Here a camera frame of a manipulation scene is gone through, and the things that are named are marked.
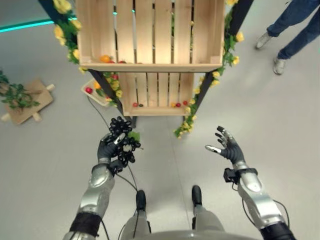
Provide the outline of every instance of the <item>sneaker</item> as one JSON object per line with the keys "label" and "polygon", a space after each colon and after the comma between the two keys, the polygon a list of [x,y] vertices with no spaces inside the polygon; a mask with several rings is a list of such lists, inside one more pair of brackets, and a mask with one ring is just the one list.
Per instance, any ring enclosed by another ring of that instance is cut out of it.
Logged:
{"label": "sneaker", "polygon": [[202,194],[201,194],[201,188],[198,185],[194,185],[192,187],[192,202],[193,206],[196,205],[202,205]]}
{"label": "sneaker", "polygon": [[286,59],[279,59],[278,57],[275,57],[273,59],[274,65],[273,65],[273,71],[277,75],[281,75],[285,71],[285,66],[286,66]]}
{"label": "sneaker", "polygon": [[135,203],[137,211],[146,211],[146,194],[143,190],[139,190],[135,195]]}
{"label": "sneaker", "polygon": [[272,36],[269,36],[268,32],[266,31],[256,42],[255,48],[256,49],[262,48],[271,38]]}

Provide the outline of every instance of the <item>flower garland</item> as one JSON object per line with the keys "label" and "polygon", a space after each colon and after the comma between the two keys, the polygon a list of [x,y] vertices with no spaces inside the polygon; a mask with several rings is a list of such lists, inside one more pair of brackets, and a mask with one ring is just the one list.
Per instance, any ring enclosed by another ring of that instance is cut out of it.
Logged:
{"label": "flower garland", "polygon": [[[232,6],[233,4],[236,4],[238,0],[226,0],[226,4]],[[230,22],[232,20],[231,16],[232,10],[225,16],[224,18],[224,26],[225,26],[225,31],[224,31],[224,43],[223,43],[223,57],[222,57],[222,66],[216,69],[215,71],[212,72],[212,82],[210,87],[213,88],[214,86],[220,84],[219,82],[219,77],[223,75],[226,65],[229,64],[230,67],[233,65],[236,65],[239,63],[239,57],[234,56],[231,53],[231,50],[235,50],[235,44],[237,42],[242,42],[245,38],[242,32],[238,32],[236,36],[231,35],[229,33],[229,28],[230,28]],[[196,87],[194,91],[194,97],[190,99],[189,105],[185,108],[185,112],[188,114],[187,116],[184,117],[184,121],[181,124],[180,127],[178,127],[176,130],[174,130],[174,135],[178,138],[181,139],[182,135],[187,132],[191,132],[194,128],[194,120],[197,118],[196,116],[196,111],[197,111],[197,99],[199,97],[199,94],[201,92],[202,88],[202,83],[205,79],[205,76],[201,76],[199,80],[199,85]]]}
{"label": "flower garland", "polygon": [[[74,64],[79,64],[79,50],[78,45],[75,43],[78,31],[81,29],[82,25],[78,20],[72,18],[72,5],[67,0],[53,0],[54,8],[58,13],[65,15],[67,22],[58,20],[57,24],[54,27],[54,35],[59,40],[62,46],[68,48],[67,58],[69,62]],[[79,70],[84,74],[88,69],[85,67],[79,67]],[[119,76],[116,72],[104,72],[105,79],[111,85],[111,88],[115,91],[116,98],[122,97],[122,90],[120,88]],[[112,105],[117,106],[117,103],[114,99],[108,97],[104,91],[101,89],[101,86],[98,82],[94,83],[96,85],[96,92],[101,97],[106,97],[106,100]]]}

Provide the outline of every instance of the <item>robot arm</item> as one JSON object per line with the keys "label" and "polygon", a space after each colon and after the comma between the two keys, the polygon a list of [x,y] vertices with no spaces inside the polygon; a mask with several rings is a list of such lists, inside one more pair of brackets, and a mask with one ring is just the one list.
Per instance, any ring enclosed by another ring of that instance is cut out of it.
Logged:
{"label": "robot arm", "polygon": [[224,179],[226,182],[238,185],[238,193],[246,203],[254,225],[261,232],[263,239],[295,240],[276,203],[259,180],[257,170],[248,167],[234,137],[221,126],[217,130],[222,135],[219,133],[215,135],[225,148],[220,149],[211,145],[206,145],[205,148],[231,161],[233,169],[224,170]]}
{"label": "robot arm", "polygon": [[126,135],[122,133],[113,142],[106,144],[108,136],[109,134],[104,136],[99,143],[98,164],[92,168],[88,188],[81,198],[76,217],[63,240],[95,240],[98,235],[100,222],[105,215],[109,196],[115,185],[115,171],[111,157]]}

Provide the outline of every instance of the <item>orange fruit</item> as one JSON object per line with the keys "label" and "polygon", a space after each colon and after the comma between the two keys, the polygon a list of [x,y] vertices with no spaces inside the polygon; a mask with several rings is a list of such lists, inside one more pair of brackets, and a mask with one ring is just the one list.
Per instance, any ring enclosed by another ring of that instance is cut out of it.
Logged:
{"label": "orange fruit", "polygon": [[101,86],[100,86],[100,84],[99,84],[97,81],[94,81],[94,82],[93,82],[93,87],[94,87],[95,89],[101,89]]}
{"label": "orange fruit", "polygon": [[111,61],[111,58],[108,55],[102,55],[100,57],[100,61],[104,63],[109,63]]}

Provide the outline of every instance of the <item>silver arm casing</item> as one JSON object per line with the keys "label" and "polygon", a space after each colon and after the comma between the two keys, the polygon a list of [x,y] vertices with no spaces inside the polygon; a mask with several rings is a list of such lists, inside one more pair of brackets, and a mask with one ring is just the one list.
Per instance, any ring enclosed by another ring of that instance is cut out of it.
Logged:
{"label": "silver arm casing", "polygon": [[[105,164],[97,164],[92,169],[87,190],[82,196],[77,213],[92,213],[104,217],[109,204],[109,196],[115,180]],[[68,232],[63,240],[94,240],[95,237],[86,233]]]}
{"label": "silver arm casing", "polygon": [[[248,169],[244,161],[233,165],[235,171]],[[255,227],[260,230],[266,226],[285,222],[276,203],[270,198],[264,185],[253,172],[241,173],[238,183],[238,193],[246,203]]]}

